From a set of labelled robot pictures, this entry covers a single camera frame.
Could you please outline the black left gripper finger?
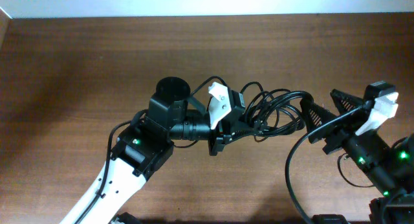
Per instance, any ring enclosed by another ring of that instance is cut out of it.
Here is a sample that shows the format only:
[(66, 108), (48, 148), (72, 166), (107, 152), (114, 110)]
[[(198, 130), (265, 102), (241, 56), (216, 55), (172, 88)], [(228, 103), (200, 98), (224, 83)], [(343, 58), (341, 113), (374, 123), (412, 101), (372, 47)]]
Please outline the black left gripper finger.
[(239, 130), (243, 131), (259, 131), (263, 125), (262, 120), (240, 120), (239, 121)]
[(251, 128), (233, 128), (224, 133), (224, 144), (230, 144), (244, 137), (254, 136), (257, 134), (259, 134), (259, 131), (255, 131)]

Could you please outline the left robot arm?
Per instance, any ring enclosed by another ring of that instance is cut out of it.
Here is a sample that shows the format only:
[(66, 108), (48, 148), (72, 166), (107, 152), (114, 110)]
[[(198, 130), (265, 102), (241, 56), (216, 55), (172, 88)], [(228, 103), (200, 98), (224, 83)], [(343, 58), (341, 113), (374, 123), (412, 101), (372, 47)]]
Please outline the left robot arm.
[(172, 156), (175, 140), (205, 140), (211, 156), (227, 144), (259, 131), (245, 120), (241, 93), (214, 82), (212, 99), (204, 107), (189, 84), (177, 77), (161, 79), (147, 109), (110, 133), (105, 164), (82, 198), (62, 223), (138, 223), (138, 218), (118, 211)]

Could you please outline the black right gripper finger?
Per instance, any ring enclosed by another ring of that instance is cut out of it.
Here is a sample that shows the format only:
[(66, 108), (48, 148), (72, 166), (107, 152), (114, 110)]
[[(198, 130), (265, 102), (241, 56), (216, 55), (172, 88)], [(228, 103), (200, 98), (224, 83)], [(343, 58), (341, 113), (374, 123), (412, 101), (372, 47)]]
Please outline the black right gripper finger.
[(358, 107), (361, 107), (361, 109), (356, 112), (356, 114), (360, 116), (367, 115), (367, 110), (364, 108), (365, 103), (362, 98), (350, 95), (337, 89), (333, 89), (330, 92), (330, 96), (339, 114), (344, 114), (348, 111), (352, 111)]
[(300, 106), (308, 133), (336, 118), (329, 110), (309, 99), (302, 99)]

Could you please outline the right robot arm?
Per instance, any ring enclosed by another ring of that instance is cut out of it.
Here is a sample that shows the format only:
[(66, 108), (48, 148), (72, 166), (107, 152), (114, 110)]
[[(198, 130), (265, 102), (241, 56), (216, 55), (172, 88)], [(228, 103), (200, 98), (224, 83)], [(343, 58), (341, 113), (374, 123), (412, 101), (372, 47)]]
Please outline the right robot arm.
[(382, 194), (369, 205), (372, 223), (412, 223), (413, 137), (389, 146), (378, 134), (397, 112), (395, 86), (369, 85), (362, 98), (334, 89), (331, 97), (339, 115), (313, 101), (300, 102), (310, 143), (324, 140), (327, 155), (343, 150)]

